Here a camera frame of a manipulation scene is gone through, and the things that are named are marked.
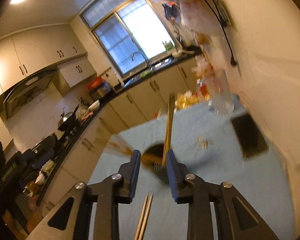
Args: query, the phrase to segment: window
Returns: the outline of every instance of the window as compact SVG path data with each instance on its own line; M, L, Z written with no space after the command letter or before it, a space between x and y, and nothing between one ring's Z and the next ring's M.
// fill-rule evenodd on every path
M145 59L163 52L173 40L146 0L96 0L83 14L90 30L122 76L145 67Z

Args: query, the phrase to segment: table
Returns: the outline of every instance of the table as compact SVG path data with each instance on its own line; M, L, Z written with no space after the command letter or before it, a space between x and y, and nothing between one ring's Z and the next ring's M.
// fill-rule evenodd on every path
M248 160L242 158L239 142L229 120L245 113L246 110L238 101L235 102L233 114L228 117L215 115L204 103L180 110L174 115L171 147L177 159L205 181L215 184L232 182L280 240L291 240L295 233L294 211L287 175L280 163L280 152L268 141L269 149L266 152ZM143 152L150 145L164 140L165 127L166 117L161 117L123 131L120 135L134 149ZM202 149L202 143L198 143L199 136L202 141L208 139L213 143ZM128 161L127 156L118 156L105 149L89 184L102 181ZM142 165L133 202L130 205L119 205L120 239L134 238L147 193L153 193L154 198L144 240L185 240L188 204L174 203L170 188Z

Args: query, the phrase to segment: silver screw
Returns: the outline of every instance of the silver screw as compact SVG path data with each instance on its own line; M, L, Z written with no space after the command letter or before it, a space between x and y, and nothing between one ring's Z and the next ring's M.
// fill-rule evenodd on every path
M229 181L224 181L224 182L222 183L222 185L223 185L223 187L225 187L225 188L231 188L231 187L232 187L232 183L229 182Z
M122 175L120 173L115 173L115 174L112 174L111 175L111 179L121 179L122 178Z
M76 189L82 189L85 186L86 186L86 184L84 182L78 182L77 184L75 184Z
M195 179L195 175L192 174L192 173L188 173L188 174L186 175L186 179L193 180L193 179Z

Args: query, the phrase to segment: ceiling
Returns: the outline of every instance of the ceiling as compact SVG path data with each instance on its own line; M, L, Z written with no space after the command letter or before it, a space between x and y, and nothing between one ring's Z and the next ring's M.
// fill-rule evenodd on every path
M25 0L10 4L0 18L0 37L46 24L68 23L90 0Z

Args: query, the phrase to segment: frosted glass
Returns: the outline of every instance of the frosted glass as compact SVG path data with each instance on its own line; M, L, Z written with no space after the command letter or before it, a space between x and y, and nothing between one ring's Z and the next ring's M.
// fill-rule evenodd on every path
M106 14L126 0L97 0L82 15L88 25L92 27Z
M115 16L101 24L95 33L122 74L126 74L145 61L139 54L136 54L132 61L131 55L138 51L138 48Z
M118 15L148 58L165 51L163 41L171 41L174 45L169 33L145 0L135 0L118 11Z

